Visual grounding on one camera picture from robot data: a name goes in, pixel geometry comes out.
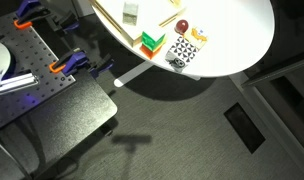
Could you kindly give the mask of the red ball toy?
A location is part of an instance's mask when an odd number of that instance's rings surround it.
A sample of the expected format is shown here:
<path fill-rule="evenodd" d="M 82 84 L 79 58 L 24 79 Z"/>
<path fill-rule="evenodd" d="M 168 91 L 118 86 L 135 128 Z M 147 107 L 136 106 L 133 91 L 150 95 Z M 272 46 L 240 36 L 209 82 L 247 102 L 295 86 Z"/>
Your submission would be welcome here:
<path fill-rule="evenodd" d="M 188 28 L 189 23 L 184 19 L 179 20 L 175 25 L 175 31 L 179 34 L 184 34 Z"/>

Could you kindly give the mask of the wooden tray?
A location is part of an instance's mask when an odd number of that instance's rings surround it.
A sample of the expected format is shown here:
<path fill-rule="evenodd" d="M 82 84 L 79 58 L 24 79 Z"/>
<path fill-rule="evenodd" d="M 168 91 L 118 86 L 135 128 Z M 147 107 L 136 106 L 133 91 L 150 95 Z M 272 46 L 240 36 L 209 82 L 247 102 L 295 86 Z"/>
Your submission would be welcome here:
<path fill-rule="evenodd" d="M 135 26 L 122 21 L 123 5 L 126 1 L 139 5 Z M 185 0 L 90 0 L 90 2 L 131 46 L 141 41 L 143 31 L 166 26 L 179 16 L 186 6 Z"/>

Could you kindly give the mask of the white table leg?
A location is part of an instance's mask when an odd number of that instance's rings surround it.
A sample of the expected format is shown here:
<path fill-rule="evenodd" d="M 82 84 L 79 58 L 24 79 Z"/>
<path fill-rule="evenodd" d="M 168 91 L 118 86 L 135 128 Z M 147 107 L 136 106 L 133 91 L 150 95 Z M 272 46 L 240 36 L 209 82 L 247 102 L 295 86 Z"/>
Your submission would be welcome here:
<path fill-rule="evenodd" d="M 134 78 L 136 78 L 137 76 L 139 76 L 140 74 L 142 74 L 143 72 L 147 71 L 148 69 L 150 69 L 152 66 L 155 66 L 155 65 L 156 65 L 155 63 L 152 63 L 150 61 L 144 61 L 144 62 L 140 63 L 139 65 L 137 65 L 136 67 L 129 70 L 128 72 L 126 72 L 125 74 L 116 78 L 114 80 L 114 85 L 116 87 L 122 87 L 126 83 L 130 82 L 131 80 L 133 80 Z M 156 66 L 163 70 L 174 72 L 174 69 L 171 68 L 169 65 L 157 64 Z"/>

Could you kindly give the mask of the orange block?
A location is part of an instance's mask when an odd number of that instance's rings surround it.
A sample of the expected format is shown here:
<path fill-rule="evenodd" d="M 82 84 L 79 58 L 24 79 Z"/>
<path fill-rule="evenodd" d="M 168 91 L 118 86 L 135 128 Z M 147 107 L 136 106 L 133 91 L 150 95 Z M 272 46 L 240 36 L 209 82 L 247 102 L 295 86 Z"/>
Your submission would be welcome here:
<path fill-rule="evenodd" d="M 146 55 L 149 59 L 153 59 L 162 49 L 164 42 L 157 46 L 154 50 L 149 50 L 145 45 L 141 45 L 141 52 Z"/>

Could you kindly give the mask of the green block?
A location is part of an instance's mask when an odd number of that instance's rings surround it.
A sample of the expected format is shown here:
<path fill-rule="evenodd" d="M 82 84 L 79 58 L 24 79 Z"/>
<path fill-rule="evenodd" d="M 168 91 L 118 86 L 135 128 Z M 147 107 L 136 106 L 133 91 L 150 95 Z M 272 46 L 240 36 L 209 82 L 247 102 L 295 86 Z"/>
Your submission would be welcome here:
<path fill-rule="evenodd" d="M 164 32 L 157 33 L 157 32 L 142 32 L 142 44 L 147 47 L 150 51 L 155 51 L 157 48 L 159 48 L 166 37 L 166 34 Z"/>

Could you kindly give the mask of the black white patterned box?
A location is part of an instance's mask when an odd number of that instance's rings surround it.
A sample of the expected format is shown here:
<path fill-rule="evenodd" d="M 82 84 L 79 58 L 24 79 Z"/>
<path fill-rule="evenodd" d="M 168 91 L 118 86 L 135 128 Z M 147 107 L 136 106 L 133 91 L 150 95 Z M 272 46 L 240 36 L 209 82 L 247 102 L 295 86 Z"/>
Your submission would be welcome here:
<path fill-rule="evenodd" d="M 165 60 L 170 64 L 173 59 L 179 58 L 185 62 L 185 66 L 183 67 L 185 68 L 194 59 L 197 52 L 198 49 L 194 45 L 182 36 L 179 36 L 167 51 Z"/>

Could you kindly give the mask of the orange patterned card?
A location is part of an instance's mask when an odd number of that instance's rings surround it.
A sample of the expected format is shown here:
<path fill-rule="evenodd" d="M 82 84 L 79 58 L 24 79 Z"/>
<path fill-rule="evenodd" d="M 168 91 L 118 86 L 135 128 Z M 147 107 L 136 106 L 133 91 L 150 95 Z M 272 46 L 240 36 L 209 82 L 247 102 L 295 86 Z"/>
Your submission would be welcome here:
<path fill-rule="evenodd" d="M 201 49 L 208 41 L 207 37 L 204 35 L 204 31 L 198 27 L 189 29 L 184 34 L 184 37 L 198 49 Z"/>

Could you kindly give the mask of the round white table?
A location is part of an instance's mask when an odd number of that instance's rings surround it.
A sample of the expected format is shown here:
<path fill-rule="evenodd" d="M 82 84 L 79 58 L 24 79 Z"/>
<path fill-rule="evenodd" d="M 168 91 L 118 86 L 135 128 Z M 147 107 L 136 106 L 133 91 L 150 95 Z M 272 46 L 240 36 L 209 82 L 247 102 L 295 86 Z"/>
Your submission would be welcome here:
<path fill-rule="evenodd" d="M 268 51 L 275 31 L 270 0 L 185 0 L 185 3 L 185 10 L 166 26 L 145 30 L 166 34 L 160 52 L 149 59 L 140 50 L 142 41 L 131 46 L 90 2 L 111 35 L 135 55 L 156 65 L 166 64 L 171 67 L 165 56 L 180 36 L 175 31 L 179 20 L 186 20 L 189 29 L 202 29 L 208 41 L 181 71 L 183 75 L 220 77 L 235 74 L 256 64 Z"/>

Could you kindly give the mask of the lower blue orange clamp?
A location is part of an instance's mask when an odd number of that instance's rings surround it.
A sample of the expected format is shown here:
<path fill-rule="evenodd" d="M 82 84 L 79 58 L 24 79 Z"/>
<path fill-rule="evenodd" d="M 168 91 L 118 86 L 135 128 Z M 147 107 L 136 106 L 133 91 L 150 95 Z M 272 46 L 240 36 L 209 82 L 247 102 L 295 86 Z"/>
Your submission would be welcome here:
<path fill-rule="evenodd" d="M 57 61 L 49 65 L 49 70 L 52 73 L 63 73 L 65 76 L 75 74 L 79 69 L 85 68 L 87 72 L 94 78 L 98 78 L 101 73 L 109 70 L 114 65 L 114 59 L 110 54 L 107 54 L 98 62 L 90 62 L 87 57 L 87 52 L 80 48 L 74 48 Z"/>

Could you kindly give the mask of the blue orange clamp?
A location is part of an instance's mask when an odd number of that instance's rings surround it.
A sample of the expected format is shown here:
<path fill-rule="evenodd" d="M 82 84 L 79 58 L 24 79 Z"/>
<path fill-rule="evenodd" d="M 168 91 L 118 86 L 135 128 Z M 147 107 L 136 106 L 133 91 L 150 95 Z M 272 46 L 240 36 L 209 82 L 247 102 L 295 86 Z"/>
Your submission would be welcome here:
<path fill-rule="evenodd" d="M 16 16 L 14 26 L 20 30 L 26 29 L 40 20 L 45 20 L 57 34 L 67 34 L 79 27 L 78 18 L 72 11 L 58 19 L 54 11 L 44 6 L 39 0 L 23 0 L 16 11 Z"/>
<path fill-rule="evenodd" d="M 85 68 L 87 72 L 94 78 L 98 78 L 101 73 L 109 70 L 114 65 L 114 59 L 110 54 L 107 54 L 98 62 L 90 62 L 87 57 L 87 52 L 80 48 L 74 48 L 57 61 L 49 65 L 49 70 L 52 73 L 63 73 L 65 76 L 75 74 L 79 69 Z"/>

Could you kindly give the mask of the grey cube block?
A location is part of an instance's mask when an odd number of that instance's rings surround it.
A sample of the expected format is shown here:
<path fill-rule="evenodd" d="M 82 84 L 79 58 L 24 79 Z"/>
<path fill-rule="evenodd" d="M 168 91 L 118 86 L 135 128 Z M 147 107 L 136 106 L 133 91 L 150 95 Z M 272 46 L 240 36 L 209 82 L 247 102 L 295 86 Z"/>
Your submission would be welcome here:
<path fill-rule="evenodd" d="M 125 24 L 135 26 L 137 23 L 139 5 L 126 1 L 123 5 L 123 19 Z"/>

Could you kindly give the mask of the black floor hatch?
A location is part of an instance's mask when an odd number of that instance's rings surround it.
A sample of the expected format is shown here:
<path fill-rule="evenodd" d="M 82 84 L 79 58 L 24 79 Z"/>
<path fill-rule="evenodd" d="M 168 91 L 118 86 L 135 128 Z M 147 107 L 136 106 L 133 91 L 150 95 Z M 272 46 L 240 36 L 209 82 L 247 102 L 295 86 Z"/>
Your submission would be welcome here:
<path fill-rule="evenodd" d="M 224 116 L 251 154 L 253 154 L 265 141 L 263 134 L 239 103 L 230 107 L 224 113 Z"/>

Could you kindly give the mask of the black perforated breadboard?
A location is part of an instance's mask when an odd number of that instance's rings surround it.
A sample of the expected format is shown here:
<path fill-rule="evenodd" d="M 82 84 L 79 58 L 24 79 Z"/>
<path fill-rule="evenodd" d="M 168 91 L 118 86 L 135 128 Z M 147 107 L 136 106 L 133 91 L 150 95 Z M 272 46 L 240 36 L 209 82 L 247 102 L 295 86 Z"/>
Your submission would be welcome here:
<path fill-rule="evenodd" d="M 50 71 L 57 56 L 32 26 L 17 29 L 15 18 L 15 13 L 0 17 L 0 43 L 13 63 L 1 83 L 0 129 L 75 82 L 72 75 Z"/>

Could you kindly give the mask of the black cart shelf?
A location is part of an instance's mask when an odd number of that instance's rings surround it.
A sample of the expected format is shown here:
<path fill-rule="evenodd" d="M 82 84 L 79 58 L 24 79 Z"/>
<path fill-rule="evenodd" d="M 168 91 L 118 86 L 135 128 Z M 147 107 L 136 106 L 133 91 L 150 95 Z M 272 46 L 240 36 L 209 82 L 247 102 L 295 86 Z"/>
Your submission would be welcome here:
<path fill-rule="evenodd" d="M 0 179 L 36 177 L 69 154 L 117 113 L 86 71 L 76 82 L 0 130 Z"/>

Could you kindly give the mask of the upper blue orange clamp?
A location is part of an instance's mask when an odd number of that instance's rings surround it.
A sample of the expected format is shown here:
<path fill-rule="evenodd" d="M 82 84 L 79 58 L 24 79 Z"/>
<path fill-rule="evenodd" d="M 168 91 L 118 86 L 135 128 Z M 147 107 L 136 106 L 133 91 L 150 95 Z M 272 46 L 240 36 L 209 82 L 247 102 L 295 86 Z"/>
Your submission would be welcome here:
<path fill-rule="evenodd" d="M 16 16 L 14 26 L 20 30 L 26 29 L 40 20 L 45 20 L 57 34 L 67 34 L 79 27 L 78 18 L 72 11 L 58 19 L 54 11 L 44 6 L 39 0 L 23 0 L 16 11 Z"/>

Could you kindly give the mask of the aluminium extrusion rail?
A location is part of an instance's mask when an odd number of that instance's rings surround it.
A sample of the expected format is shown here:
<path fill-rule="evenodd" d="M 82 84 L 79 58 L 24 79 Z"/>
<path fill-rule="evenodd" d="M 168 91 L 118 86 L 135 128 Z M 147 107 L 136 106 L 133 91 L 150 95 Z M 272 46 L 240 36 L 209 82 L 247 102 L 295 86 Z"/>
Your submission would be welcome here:
<path fill-rule="evenodd" d="M 32 73 L 12 77 L 0 82 L 0 95 L 22 90 L 39 83 L 38 77 Z"/>

